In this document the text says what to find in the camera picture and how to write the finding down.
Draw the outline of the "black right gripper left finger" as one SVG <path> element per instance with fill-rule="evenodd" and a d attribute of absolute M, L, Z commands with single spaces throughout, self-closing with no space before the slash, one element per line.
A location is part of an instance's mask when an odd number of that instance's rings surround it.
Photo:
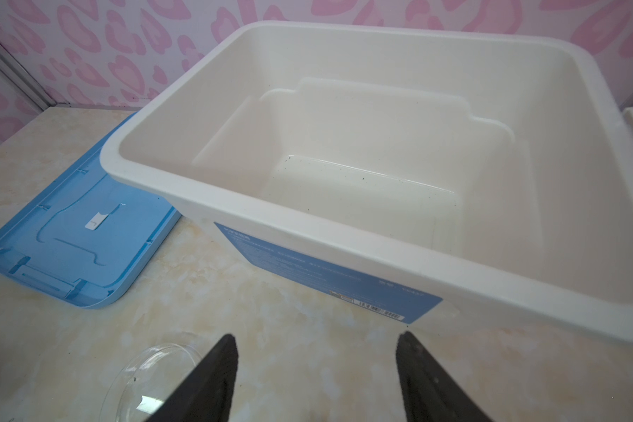
<path fill-rule="evenodd" d="M 225 334 L 147 422 L 228 421 L 238 369 L 237 342 Z"/>

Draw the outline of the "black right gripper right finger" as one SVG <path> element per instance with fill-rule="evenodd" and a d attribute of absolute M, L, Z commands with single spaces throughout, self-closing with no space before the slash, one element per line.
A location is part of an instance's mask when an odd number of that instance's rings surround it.
<path fill-rule="evenodd" d="M 396 362 L 408 421 L 491 421 L 411 332 L 399 336 Z"/>

